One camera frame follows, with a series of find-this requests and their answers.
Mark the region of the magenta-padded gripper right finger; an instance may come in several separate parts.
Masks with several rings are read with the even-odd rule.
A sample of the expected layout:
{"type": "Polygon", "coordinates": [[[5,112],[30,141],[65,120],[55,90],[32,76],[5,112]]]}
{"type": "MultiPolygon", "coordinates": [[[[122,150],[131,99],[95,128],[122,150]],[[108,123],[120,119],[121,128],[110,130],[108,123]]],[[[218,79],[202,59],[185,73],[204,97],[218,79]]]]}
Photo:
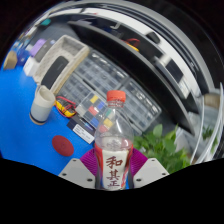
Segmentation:
{"type": "Polygon", "coordinates": [[[168,175],[156,158],[147,158],[137,149],[130,158],[128,185],[130,189],[146,186],[168,175]]]}

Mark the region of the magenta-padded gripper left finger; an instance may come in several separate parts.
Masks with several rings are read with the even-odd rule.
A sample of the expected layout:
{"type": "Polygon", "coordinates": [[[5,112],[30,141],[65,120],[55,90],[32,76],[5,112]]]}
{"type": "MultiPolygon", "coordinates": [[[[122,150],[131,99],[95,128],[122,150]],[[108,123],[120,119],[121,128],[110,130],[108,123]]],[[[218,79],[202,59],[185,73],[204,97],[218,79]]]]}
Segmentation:
{"type": "Polygon", "coordinates": [[[97,172],[98,161],[94,150],[91,149],[80,159],[72,158],[60,172],[59,177],[83,188],[94,189],[97,172]]]}

